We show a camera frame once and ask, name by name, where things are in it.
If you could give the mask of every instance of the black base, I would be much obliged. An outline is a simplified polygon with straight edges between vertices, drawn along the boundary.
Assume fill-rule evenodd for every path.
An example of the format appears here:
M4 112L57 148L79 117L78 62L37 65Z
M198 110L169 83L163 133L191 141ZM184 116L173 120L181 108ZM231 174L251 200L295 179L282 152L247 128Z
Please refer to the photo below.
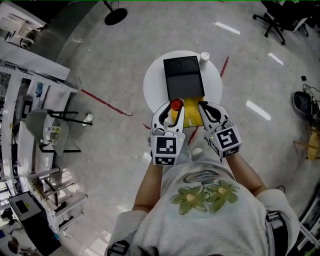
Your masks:
M124 8L115 9L105 17L104 23L108 26L117 24L122 21L127 16L127 14L128 12Z

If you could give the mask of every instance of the gray t-shirt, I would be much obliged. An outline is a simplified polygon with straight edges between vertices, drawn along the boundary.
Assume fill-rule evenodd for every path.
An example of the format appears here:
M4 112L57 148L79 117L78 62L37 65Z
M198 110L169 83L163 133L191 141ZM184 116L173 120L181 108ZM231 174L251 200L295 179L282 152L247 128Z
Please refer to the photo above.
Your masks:
M161 198L149 213L135 210L118 216L109 247L126 240L127 255L141 255L143 248L160 256L268 256L267 211L284 218L289 251L300 225L280 190L254 197L222 164L180 164L164 174Z

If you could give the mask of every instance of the black box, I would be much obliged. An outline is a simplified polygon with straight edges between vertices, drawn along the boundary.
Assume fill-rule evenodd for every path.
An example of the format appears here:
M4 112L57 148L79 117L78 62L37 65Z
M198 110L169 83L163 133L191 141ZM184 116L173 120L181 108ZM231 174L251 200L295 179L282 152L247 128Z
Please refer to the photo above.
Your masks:
M163 65L170 101L205 96L197 56L164 59Z

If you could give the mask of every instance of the red cap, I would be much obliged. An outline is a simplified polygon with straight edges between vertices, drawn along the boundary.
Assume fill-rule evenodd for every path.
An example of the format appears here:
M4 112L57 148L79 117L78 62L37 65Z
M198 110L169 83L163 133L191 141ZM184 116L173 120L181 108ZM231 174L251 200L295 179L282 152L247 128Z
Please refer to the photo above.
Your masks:
M184 102L179 99L179 98L176 98L174 99L172 102L171 102L171 108L174 110L174 111L179 111L179 109L184 105Z

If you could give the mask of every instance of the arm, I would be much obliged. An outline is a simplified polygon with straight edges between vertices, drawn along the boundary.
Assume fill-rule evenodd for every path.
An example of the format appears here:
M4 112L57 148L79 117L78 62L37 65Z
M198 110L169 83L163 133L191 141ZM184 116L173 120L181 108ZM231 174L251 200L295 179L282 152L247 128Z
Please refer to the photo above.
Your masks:
M258 174L238 153L226 158L235 180L246 187L255 197L267 187L262 182Z
M142 183L136 194L132 210L149 213L160 199L163 167L154 165L151 160Z

